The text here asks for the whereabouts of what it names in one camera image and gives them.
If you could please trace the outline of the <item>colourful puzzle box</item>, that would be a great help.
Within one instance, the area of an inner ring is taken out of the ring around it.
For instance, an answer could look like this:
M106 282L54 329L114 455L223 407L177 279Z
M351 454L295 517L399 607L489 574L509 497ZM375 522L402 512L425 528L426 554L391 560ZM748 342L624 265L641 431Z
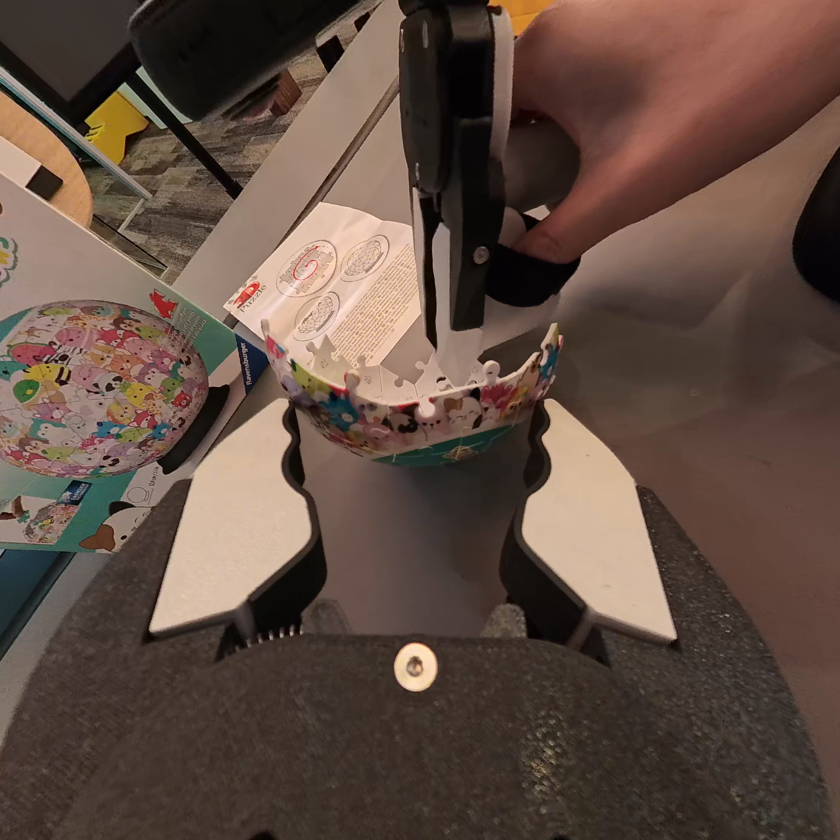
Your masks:
M266 354L2 176L1 547L116 552Z

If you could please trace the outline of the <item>person's right hand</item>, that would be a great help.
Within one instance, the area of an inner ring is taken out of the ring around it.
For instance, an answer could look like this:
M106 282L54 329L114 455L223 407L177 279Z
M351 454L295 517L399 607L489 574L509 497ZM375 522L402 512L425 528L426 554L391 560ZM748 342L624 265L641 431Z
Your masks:
M580 152L516 249L567 264L790 137L838 97L838 1L556 2L514 52L512 112Z

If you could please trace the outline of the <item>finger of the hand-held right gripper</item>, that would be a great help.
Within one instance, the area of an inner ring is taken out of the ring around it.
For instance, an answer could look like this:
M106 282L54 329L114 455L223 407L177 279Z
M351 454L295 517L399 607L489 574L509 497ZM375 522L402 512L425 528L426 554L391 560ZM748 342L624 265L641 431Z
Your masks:
M434 361L440 373L455 387L466 385L484 347L488 324L467 330L434 327Z
M455 193L412 191L412 226L425 334L431 344L455 344L451 313Z

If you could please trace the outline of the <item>assembled white puzzle section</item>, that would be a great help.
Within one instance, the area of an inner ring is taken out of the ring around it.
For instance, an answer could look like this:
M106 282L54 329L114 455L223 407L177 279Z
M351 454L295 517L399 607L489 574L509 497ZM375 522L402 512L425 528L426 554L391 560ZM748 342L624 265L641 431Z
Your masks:
M531 418L555 379L563 336L554 322L516 371L501 375L493 360L477 362L465 385L439 381L418 395L413 383L399 386L382 365L340 358L331 370L315 347L313 366L295 360L291 348L264 333L270 366L297 414L327 441L352 455L394 466L447 466L487 452Z

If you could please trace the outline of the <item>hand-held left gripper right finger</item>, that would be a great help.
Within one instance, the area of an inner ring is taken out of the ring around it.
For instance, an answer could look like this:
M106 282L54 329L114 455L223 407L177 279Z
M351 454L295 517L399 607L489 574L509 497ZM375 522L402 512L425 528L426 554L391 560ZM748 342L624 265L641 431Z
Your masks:
M527 635L583 647L595 631L677 640L637 483L598 437L548 398L533 411L500 581Z

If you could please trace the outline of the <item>white instruction leaflet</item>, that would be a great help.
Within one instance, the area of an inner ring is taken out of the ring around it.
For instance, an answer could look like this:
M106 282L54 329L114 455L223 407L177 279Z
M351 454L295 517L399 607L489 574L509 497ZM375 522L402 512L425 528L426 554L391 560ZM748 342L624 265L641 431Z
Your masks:
M269 334L313 366L313 344L332 359L382 363L421 315L413 229L346 206L319 203L225 302L251 332Z

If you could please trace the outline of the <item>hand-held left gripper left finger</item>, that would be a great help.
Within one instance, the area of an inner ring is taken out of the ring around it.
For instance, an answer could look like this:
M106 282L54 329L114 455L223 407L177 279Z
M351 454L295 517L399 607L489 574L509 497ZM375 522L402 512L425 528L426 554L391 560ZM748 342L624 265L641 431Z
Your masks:
M279 398L196 469L149 632L232 626L267 640L298 623L327 579L319 515L305 489L294 405Z

